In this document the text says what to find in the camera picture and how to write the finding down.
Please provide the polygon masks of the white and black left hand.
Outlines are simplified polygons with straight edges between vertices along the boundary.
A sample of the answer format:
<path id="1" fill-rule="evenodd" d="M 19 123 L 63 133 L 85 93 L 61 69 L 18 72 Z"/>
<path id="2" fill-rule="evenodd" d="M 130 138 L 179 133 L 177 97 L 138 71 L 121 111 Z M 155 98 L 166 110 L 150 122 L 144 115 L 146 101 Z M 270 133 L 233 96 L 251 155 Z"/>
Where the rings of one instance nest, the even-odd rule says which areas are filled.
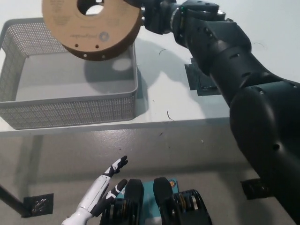
<path id="1" fill-rule="evenodd" d="M 78 208 L 83 208 L 84 210 L 91 212 L 96 203 L 103 197 L 105 191 L 109 186 L 109 181 L 114 174 L 120 172 L 120 169 L 128 163 L 127 156 L 123 156 L 108 169 L 100 175 L 90 186 L 82 200 L 80 201 Z"/>

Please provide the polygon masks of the black and white right hand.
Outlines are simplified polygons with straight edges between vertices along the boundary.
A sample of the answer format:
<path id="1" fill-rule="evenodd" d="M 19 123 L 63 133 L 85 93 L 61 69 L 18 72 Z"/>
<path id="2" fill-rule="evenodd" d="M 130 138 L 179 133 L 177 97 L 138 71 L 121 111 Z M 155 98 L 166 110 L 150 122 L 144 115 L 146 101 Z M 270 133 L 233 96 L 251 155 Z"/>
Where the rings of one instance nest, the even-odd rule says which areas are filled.
<path id="1" fill-rule="evenodd" d="M 172 31 L 170 20 L 178 4 L 175 0 L 142 0 L 144 7 L 144 26 L 156 34 L 167 34 Z"/>

